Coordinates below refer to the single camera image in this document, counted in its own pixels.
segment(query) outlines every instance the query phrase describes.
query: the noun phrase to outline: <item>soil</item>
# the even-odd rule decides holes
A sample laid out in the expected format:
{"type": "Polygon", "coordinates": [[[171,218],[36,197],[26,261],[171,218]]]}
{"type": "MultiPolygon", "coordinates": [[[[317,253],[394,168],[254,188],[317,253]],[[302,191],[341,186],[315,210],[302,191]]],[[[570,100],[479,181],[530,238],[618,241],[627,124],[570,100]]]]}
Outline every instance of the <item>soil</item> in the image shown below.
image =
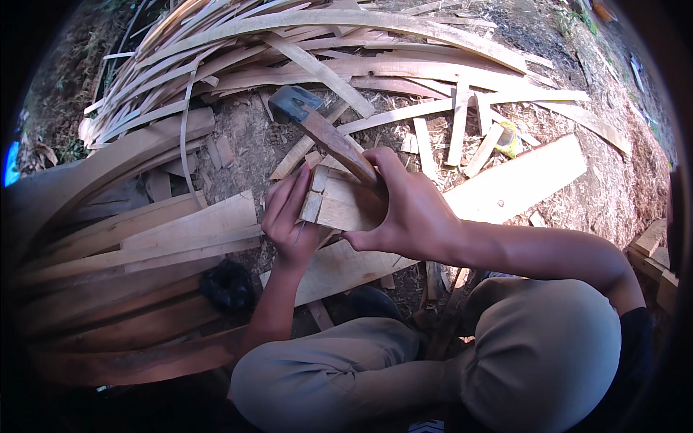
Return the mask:
{"type": "MultiPolygon", "coordinates": [[[[396,12],[404,8],[425,3],[422,0],[379,0],[379,10],[396,12]]],[[[528,132],[541,143],[549,143],[559,136],[575,133],[583,154],[586,158],[588,171],[575,182],[561,189],[553,196],[543,200],[536,206],[517,215],[506,224],[528,225],[528,217],[535,210],[544,217],[549,227],[576,229],[593,233],[613,242],[620,249],[627,245],[650,223],[666,214],[668,171],[670,164],[676,164],[673,134],[666,112],[663,109],[659,91],[654,87],[653,80],[647,70],[640,73],[644,92],[635,85],[633,72],[630,67],[631,53],[641,58],[638,50],[625,37],[624,31],[617,22],[604,24],[594,13],[590,13],[594,21],[596,34],[575,16],[569,7],[558,0],[497,0],[474,1],[440,11],[430,12],[429,15],[454,16],[454,12],[467,12],[476,17],[493,21],[498,25],[495,30],[474,26],[456,26],[463,30],[472,31],[478,35],[490,37],[493,41],[513,49],[534,53],[553,61],[555,69],[551,70],[536,64],[528,63],[532,71],[554,79],[562,89],[587,91],[590,101],[581,103],[587,110],[618,129],[633,145],[632,157],[622,156],[612,145],[576,124],[570,119],[556,115],[546,109],[531,103],[504,104],[495,106],[501,113],[512,120],[521,132],[528,132]],[[614,78],[607,70],[600,55],[616,70],[614,78]],[[638,112],[646,112],[656,123],[652,127],[638,112]]],[[[25,130],[34,134],[38,128],[43,141],[52,148],[64,147],[76,136],[76,127],[82,116],[80,111],[91,103],[98,62],[86,65],[87,58],[100,58],[109,44],[109,37],[103,37],[99,48],[91,51],[72,65],[77,56],[66,54],[66,50],[84,50],[81,43],[88,40],[89,31],[98,29],[99,32],[122,31],[116,20],[99,20],[90,18],[78,21],[76,16],[72,27],[68,26],[67,35],[60,46],[64,53],[58,51],[48,62],[58,65],[53,71],[39,74],[32,86],[32,94],[28,98],[27,107],[30,121],[34,125],[25,130]],[[85,25],[94,23],[94,27],[85,25]],[[70,71],[67,76],[61,76],[60,71],[70,71]],[[67,80],[62,89],[56,83],[67,80]],[[46,108],[47,102],[57,98],[58,104],[65,111],[60,116],[54,116],[58,108],[46,108]]],[[[379,94],[364,91],[369,99],[374,99],[378,112],[413,103],[409,98],[397,95],[379,94]]],[[[328,110],[337,98],[328,91],[318,95],[327,104],[321,111],[328,110]]],[[[200,163],[193,174],[194,186],[202,189],[210,204],[219,202],[235,194],[250,189],[255,197],[258,219],[263,217],[264,197],[271,186],[269,176],[283,159],[289,149],[301,137],[297,128],[291,125],[272,123],[261,103],[257,93],[237,94],[217,102],[213,108],[216,113],[216,129],[209,138],[215,141],[221,135],[229,137],[235,159],[230,168],[216,170],[211,163],[207,149],[199,150],[200,163]]],[[[474,117],[473,110],[469,116],[474,117]]],[[[356,115],[347,110],[340,119],[342,122],[355,120],[356,115]]],[[[464,181],[464,176],[456,169],[451,170],[441,164],[446,155],[445,143],[449,143],[452,119],[449,115],[435,114],[426,118],[432,131],[432,142],[435,145],[435,159],[441,166],[439,172],[439,189],[447,191],[464,181]]],[[[476,122],[467,122],[465,154],[472,155],[480,142],[476,122]]],[[[353,137],[365,148],[386,145],[398,150],[406,132],[413,130],[411,120],[390,123],[380,127],[358,132],[353,137]]],[[[416,155],[400,152],[402,162],[409,171],[420,170],[416,155]]],[[[505,160],[499,154],[494,155],[487,166],[501,164],[505,160]]],[[[20,164],[22,170],[31,171],[41,165],[41,161],[32,164],[20,164]]],[[[521,179],[514,188],[522,188],[521,179]]],[[[261,247],[239,254],[231,258],[243,265],[254,275],[255,284],[260,287],[257,275],[271,268],[275,255],[274,247],[262,239],[261,247]]],[[[448,278],[456,277],[455,269],[448,269],[448,278]]],[[[412,266],[395,273],[395,290],[388,293],[397,303],[403,316],[410,319],[419,309],[421,293],[424,287],[425,270],[422,265],[412,266]]],[[[338,324],[351,318],[346,307],[346,297],[335,295],[324,300],[333,321],[338,324]]],[[[429,303],[427,308],[442,313],[446,300],[429,303]]],[[[203,333],[210,333],[220,328],[236,326],[244,323],[248,317],[224,319],[205,327],[203,333]]],[[[295,315],[294,336],[307,335],[317,331],[315,322],[311,319],[307,308],[298,308],[295,315]]]]}

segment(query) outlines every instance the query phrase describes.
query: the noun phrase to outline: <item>hand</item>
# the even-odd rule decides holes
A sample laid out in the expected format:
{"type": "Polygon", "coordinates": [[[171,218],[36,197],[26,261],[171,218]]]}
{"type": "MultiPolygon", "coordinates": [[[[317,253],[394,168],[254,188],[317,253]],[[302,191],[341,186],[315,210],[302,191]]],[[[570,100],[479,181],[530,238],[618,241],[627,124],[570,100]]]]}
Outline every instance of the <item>hand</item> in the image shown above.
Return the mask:
{"type": "Polygon", "coordinates": [[[445,263],[461,228],[460,219],[423,173],[409,173],[390,148],[363,152],[387,184],[389,206],[371,231],[343,233],[356,251],[385,251],[414,260],[445,263]]]}
{"type": "Polygon", "coordinates": [[[265,197],[262,221],[262,230],[277,247],[278,264],[304,271],[319,242],[319,226],[307,222],[294,245],[303,224],[296,224],[296,219],[306,199],[309,181],[310,167],[304,164],[294,174],[277,182],[265,197]]]}

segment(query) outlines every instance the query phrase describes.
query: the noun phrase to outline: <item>forearm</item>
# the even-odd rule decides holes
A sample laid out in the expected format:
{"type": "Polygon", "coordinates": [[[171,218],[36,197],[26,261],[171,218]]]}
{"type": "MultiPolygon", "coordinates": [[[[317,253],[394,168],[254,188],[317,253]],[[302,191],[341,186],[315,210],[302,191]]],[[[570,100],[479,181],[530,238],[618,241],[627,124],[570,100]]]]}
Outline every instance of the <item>forearm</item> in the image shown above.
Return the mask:
{"type": "Polygon", "coordinates": [[[449,247],[453,265],[531,279],[577,279],[606,294],[635,278],[609,241],[573,230],[537,229],[461,221],[449,247]]]}
{"type": "Polygon", "coordinates": [[[305,267],[275,260],[243,338],[241,356],[261,344],[291,338],[296,290],[305,272],[305,267]]]}

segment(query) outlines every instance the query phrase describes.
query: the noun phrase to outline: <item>khaki pants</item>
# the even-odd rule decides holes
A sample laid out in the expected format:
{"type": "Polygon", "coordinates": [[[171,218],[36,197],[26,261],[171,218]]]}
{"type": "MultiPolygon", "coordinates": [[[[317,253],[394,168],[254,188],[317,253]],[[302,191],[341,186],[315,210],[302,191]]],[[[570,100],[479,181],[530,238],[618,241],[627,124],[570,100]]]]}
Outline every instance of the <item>khaki pants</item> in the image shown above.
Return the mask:
{"type": "Polygon", "coordinates": [[[577,424],[618,367],[620,321],[608,300],[576,280],[487,279],[470,300],[484,292],[485,300],[470,302],[483,311],[464,312],[475,347],[453,360],[414,361],[415,332],[393,319],[361,318],[255,348],[232,375],[234,402],[268,432],[338,432],[454,400],[499,432],[577,424]]]}

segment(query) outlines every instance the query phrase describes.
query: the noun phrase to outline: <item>person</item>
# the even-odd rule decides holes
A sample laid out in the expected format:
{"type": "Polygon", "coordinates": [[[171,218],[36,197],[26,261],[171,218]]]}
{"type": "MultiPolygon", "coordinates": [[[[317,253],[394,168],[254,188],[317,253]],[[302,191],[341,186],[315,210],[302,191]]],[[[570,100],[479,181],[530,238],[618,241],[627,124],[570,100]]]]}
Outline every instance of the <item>person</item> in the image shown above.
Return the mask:
{"type": "MultiPolygon", "coordinates": [[[[392,150],[363,155],[385,180],[389,207],[372,231],[342,234],[356,251],[524,278],[488,278],[471,292],[462,319],[475,345],[451,360],[421,360],[419,333],[388,314],[290,340],[319,242],[318,226],[295,223],[310,179],[303,166],[265,199],[262,228],[277,257],[231,377],[238,411],[267,432],[339,432],[427,405],[497,432],[613,427],[652,364],[652,319],[624,255],[578,231],[460,220],[392,150]]],[[[454,425],[431,421],[426,431],[454,425]]]]}

